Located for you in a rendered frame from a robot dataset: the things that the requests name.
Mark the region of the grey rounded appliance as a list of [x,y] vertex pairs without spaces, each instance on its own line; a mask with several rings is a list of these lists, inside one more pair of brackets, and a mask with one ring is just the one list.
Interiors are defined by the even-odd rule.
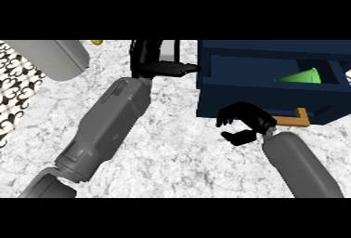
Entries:
[[89,52],[79,40],[6,40],[55,81],[76,78],[89,68]]

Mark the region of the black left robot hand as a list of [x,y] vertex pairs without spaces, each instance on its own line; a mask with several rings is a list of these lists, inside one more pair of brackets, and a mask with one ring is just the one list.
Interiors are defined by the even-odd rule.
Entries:
[[183,77],[201,70],[197,64],[180,62],[179,40],[133,40],[129,54],[135,78]]

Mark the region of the black and white patterned panel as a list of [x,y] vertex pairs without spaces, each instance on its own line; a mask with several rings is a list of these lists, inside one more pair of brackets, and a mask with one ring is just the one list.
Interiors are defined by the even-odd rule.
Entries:
[[0,149],[9,144],[45,78],[40,69],[0,40]]

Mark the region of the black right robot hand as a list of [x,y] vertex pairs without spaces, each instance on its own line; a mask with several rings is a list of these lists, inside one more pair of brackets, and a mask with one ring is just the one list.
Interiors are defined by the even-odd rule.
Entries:
[[241,146],[257,140],[257,134],[272,136],[276,129],[278,120],[254,104],[239,101],[219,111],[217,127],[230,125],[235,120],[241,120],[251,129],[238,133],[223,132],[222,136],[235,145]]

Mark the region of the green cone-shaped cup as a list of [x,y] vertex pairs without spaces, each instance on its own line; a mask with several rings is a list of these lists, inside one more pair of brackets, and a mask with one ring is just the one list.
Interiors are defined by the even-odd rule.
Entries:
[[278,78],[276,82],[320,84],[322,78],[319,70],[312,68],[300,73],[289,74],[288,76]]

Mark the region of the navy blue cabinet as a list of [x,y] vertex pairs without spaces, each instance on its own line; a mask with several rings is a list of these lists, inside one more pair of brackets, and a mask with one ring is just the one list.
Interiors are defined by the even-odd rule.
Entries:
[[285,60],[335,60],[351,71],[351,40],[199,40],[197,87],[211,72],[211,55]]

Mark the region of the navy blue drawer front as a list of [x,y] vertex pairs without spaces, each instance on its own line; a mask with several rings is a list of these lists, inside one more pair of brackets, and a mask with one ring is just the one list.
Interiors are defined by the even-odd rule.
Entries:
[[197,116],[216,118],[219,110],[238,101],[279,116],[306,108],[312,124],[325,125],[351,113],[351,86],[205,77]]

